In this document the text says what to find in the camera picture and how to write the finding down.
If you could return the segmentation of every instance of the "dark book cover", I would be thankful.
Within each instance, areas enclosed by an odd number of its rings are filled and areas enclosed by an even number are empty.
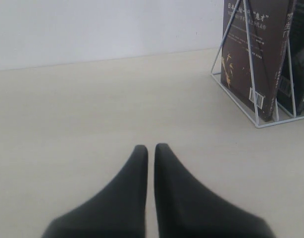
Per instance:
[[[299,116],[304,109],[304,0],[298,0],[296,4],[290,33],[290,45],[296,113]],[[284,62],[277,99],[282,106],[284,106],[290,113],[293,113],[290,72],[287,56]]]
[[[225,0],[223,29],[237,0]],[[249,0],[247,17],[259,116],[271,120],[296,0]],[[222,48],[221,83],[254,110],[244,5],[241,1]]]

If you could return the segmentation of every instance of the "barcode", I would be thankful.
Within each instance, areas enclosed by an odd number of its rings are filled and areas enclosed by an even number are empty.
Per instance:
[[[250,88],[250,96],[249,99],[251,102],[254,103],[254,99],[253,99],[253,93],[252,93],[252,88]],[[256,98],[256,105],[258,108],[262,109],[263,108],[263,102],[264,102],[264,98],[265,96],[262,96],[261,94],[259,94],[258,92],[255,92],[255,98]]]
[[[291,81],[282,76],[279,90],[290,98],[292,95]]]

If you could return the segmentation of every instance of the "gold illustration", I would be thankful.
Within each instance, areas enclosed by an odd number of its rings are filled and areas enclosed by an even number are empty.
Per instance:
[[[227,66],[229,66],[229,70],[227,70],[226,64],[228,63],[229,60],[230,60],[230,61],[232,60],[230,54],[227,55],[227,60],[226,60],[226,62],[225,62],[225,58],[222,57],[221,63],[222,63],[222,66],[223,66],[223,68],[224,68],[224,70],[225,70],[225,76],[226,76],[226,80],[227,80],[228,87],[230,88],[231,79],[233,78],[233,64],[230,63],[229,65],[227,65]]]

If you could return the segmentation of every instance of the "table surface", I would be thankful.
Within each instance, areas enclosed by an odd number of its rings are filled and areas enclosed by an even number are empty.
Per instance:
[[[0,71],[0,238],[37,238],[149,149],[168,143],[207,187],[304,238],[304,120],[256,129],[209,76],[216,50]]]

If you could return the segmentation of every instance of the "book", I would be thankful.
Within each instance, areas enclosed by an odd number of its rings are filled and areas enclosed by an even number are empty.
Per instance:
[[[304,0],[298,0],[290,33],[296,114],[304,110]],[[292,90],[288,56],[285,58],[277,95],[278,102],[293,114]]]
[[[223,30],[237,0],[225,0]],[[253,55],[255,95],[259,116],[272,119],[296,0],[249,0],[247,19]],[[249,62],[246,16],[238,6],[222,47],[221,83],[251,110],[253,86]]]

